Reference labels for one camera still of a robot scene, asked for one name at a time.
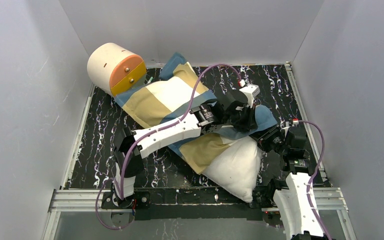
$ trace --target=gray wall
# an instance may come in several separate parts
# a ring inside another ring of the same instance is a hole
[[[326,0],[292,67],[358,239],[384,239],[384,1]]]
[[[294,59],[323,0],[60,0],[88,54],[108,42],[148,66]]]
[[[0,240],[42,237],[91,82],[58,0],[0,0]]]

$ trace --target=wire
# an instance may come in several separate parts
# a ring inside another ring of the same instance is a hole
[[[123,166],[121,168],[121,179],[120,179],[120,184],[119,184],[119,187],[117,188],[118,192],[120,193],[120,199],[123,200],[124,199],[124,177],[125,177],[125,172],[126,172],[126,167],[127,165],[129,164],[130,162],[130,155],[132,155],[132,152],[133,152],[133,149],[136,147],[136,145],[138,145],[138,143],[140,141],[142,141],[144,138],[147,138],[153,134],[155,134],[157,131],[162,131],[162,130],[165,130],[165,129],[168,129],[168,128],[171,128],[171,127],[174,127],[176,126],[177,124],[179,124],[181,121],[183,121],[186,116],[189,114],[189,111],[191,110],[192,108],[192,103],[194,101],[194,95],[195,95],[195,92],[197,90],[197,87],[198,87],[198,84],[201,82],[201,79],[203,78],[204,74],[206,72],[208,72],[210,69],[214,68],[214,67],[218,67],[218,66],[225,66],[225,67],[228,67],[230,69],[232,69],[234,71],[234,73],[236,74],[237,76],[237,79],[238,81],[241,80],[241,75],[239,74],[239,72],[231,65],[229,64],[225,64],[225,63],[218,63],[218,64],[214,64],[214,65],[211,65],[209,67],[207,67],[204,71],[202,71],[202,73],[199,75],[198,79],[196,80],[196,83],[195,83],[195,86],[193,86],[193,90],[192,90],[192,95],[190,96],[190,101],[189,101],[189,105],[187,106],[187,109],[186,111],[184,112],[183,116],[181,116],[180,118],[178,118],[178,121],[172,123],[172,124],[169,124],[167,126],[163,126],[163,127],[160,127],[158,128],[158,130],[152,130],[150,131],[147,135],[143,135],[141,136],[138,140],[136,140],[131,146],[130,148],[128,149],[125,157],[124,157],[124,162],[123,162]]]
[[[121,230],[121,229],[124,229],[124,228],[128,227],[128,226],[135,220],[135,214],[134,214],[134,211],[135,211],[135,208],[136,208],[136,199],[134,200],[134,206],[133,206],[133,208],[132,208],[132,211],[133,211],[133,220],[132,220],[131,222],[127,223],[127,224],[124,225],[124,226],[116,226],[116,227],[114,227],[114,226],[108,226],[107,224],[105,224],[105,222],[102,221],[101,216],[99,215],[99,212],[98,212],[98,201],[99,201],[99,197],[100,197],[100,195],[101,195],[101,193],[102,193],[102,190],[105,188],[105,184],[107,183],[108,180],[112,180],[112,181],[114,181],[115,179],[112,178],[112,177],[110,177],[110,178],[108,178],[107,180],[104,180],[104,181],[102,182],[102,186],[101,186],[100,189],[99,189],[98,196],[96,196],[96,201],[95,201],[95,214],[96,214],[96,217],[98,218],[100,224],[102,224],[102,226],[106,227],[107,229],[111,229],[111,230]]]
[[[324,231],[324,234],[326,234],[327,239],[332,240],[332,237],[331,237],[331,235],[328,232],[328,228],[325,226],[325,224],[322,221],[322,218],[320,218],[319,214],[317,213],[317,211],[316,211],[316,209],[314,207],[313,201],[311,200],[310,193],[309,193],[310,192],[311,184],[313,183],[313,180],[316,177],[316,175],[317,175],[317,173],[319,171],[320,164],[322,163],[322,160],[323,160],[323,154],[325,153],[325,137],[323,136],[323,132],[320,129],[320,127],[317,126],[317,124],[315,124],[315,123],[313,123],[311,121],[304,121],[304,120],[299,120],[299,122],[300,123],[305,123],[305,124],[313,125],[318,130],[318,132],[320,133],[320,137],[321,137],[321,153],[320,153],[320,157],[318,158],[318,163],[315,166],[315,171],[311,175],[310,180],[308,181],[308,184],[307,184],[307,198],[308,198],[308,203],[310,204],[311,210],[312,210],[315,218],[317,219],[318,224],[320,224],[321,228]]]

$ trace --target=black marble table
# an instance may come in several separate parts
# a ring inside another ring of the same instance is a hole
[[[194,67],[197,75],[205,67]],[[257,104],[271,109],[281,127],[291,119],[301,119],[297,101],[294,97],[284,65],[242,65],[236,69],[242,79],[256,84],[260,94]],[[147,80],[158,81],[160,68],[149,68]],[[226,67],[210,70],[202,80],[203,84],[213,92],[226,93],[238,88],[234,73]],[[119,128],[130,126],[139,129],[114,100],[103,90],[95,88],[88,111],[87,120],[78,158],[71,179],[66,189],[96,189],[103,180],[116,173],[113,160],[113,135]],[[307,146],[311,160],[315,163],[310,144]],[[162,148],[144,160],[145,169],[137,177],[135,188],[184,188],[217,186],[203,175],[198,175],[174,152],[167,147]],[[271,178],[282,179],[286,176],[279,166],[279,156],[273,152],[261,156],[260,171],[257,184],[265,186]]]

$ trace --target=purple cable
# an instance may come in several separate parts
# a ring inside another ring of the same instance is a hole
[[[317,124],[315,124],[315,123],[313,123],[311,121],[304,121],[304,120],[299,120],[299,122],[300,123],[305,123],[305,124],[313,125],[318,130],[318,132],[320,133],[320,137],[321,137],[321,153],[320,153],[320,157],[318,158],[318,163],[315,166],[315,171],[311,175],[310,180],[308,181],[308,184],[307,184],[307,193],[309,193],[310,192],[310,186],[313,183],[313,180],[316,177],[317,172],[319,171],[319,167],[320,167],[320,164],[322,163],[322,159],[323,159],[323,154],[325,153],[325,137],[323,136],[322,130],[320,129],[319,126],[317,126]],[[328,232],[328,228],[325,226],[325,224],[323,223],[323,221],[320,218],[319,214],[314,209],[314,204],[313,204],[313,201],[311,200],[310,194],[307,194],[307,198],[308,198],[308,203],[310,204],[310,207],[312,208],[312,212],[313,212],[315,218],[317,219],[318,224],[320,224],[321,228],[324,231],[324,234],[326,234],[327,239],[332,240],[332,237],[331,237],[331,235]]]
[[[196,83],[195,83],[195,86],[193,86],[193,90],[192,90],[192,95],[190,96],[190,101],[189,101],[189,105],[187,106],[187,110],[184,112],[183,116],[181,116],[181,118],[172,123],[172,124],[169,124],[167,126],[163,126],[163,127],[160,127],[158,129],[158,131],[162,131],[164,129],[168,129],[168,128],[171,128],[173,126],[176,126],[178,123],[180,123],[181,121],[183,121],[183,119],[186,118],[186,116],[188,115],[189,111],[191,110],[192,108],[192,103],[194,101],[194,95],[195,95],[195,91],[197,90],[197,87],[198,87],[198,84],[201,82],[201,79],[203,78],[204,74],[206,72],[208,72],[210,69],[214,68],[214,67],[218,67],[218,66],[225,66],[225,67],[228,67],[230,69],[232,69],[234,71],[234,73],[236,74],[237,78],[239,79],[239,81],[241,80],[241,75],[239,74],[239,72],[231,65],[228,65],[228,64],[225,64],[225,63],[219,63],[219,64],[214,64],[214,65],[211,65],[209,67],[207,67],[204,71],[202,71],[202,73],[199,75],[198,79],[196,80]],[[138,140],[136,140],[131,146],[130,148],[128,149],[125,157],[124,157],[124,162],[123,162],[123,166],[121,168],[121,172],[120,172],[120,175],[121,175],[121,180],[120,180],[120,187],[118,188],[119,190],[119,193],[120,193],[120,198],[121,200],[124,199],[124,178],[125,178],[125,172],[126,172],[126,168],[127,168],[127,165],[129,164],[130,162],[130,155],[132,154],[133,152],[133,149],[136,147],[136,145],[138,145],[138,143],[146,138],[146,137],[149,137],[151,136],[152,134],[155,134],[157,132],[157,130],[152,130],[149,132],[148,135],[143,135],[141,136]]]
[[[107,183],[108,180],[113,180],[113,181],[115,181],[114,178],[110,177],[110,178],[108,178],[107,180],[104,180],[104,181],[102,182],[102,186],[101,186],[100,189],[99,189],[98,196],[96,196],[96,201],[95,201],[95,213],[96,213],[96,217],[98,218],[100,224],[102,224],[102,226],[106,227],[107,229],[111,229],[111,230],[120,230],[120,229],[124,229],[124,228],[128,227],[131,223],[133,223],[133,221],[127,223],[127,224],[124,225],[124,226],[117,226],[117,227],[115,227],[115,226],[108,226],[107,224],[105,224],[104,221],[102,221],[101,216],[99,215],[99,212],[98,212],[98,201],[99,201],[99,196],[101,195],[102,190],[105,188],[105,184]]]

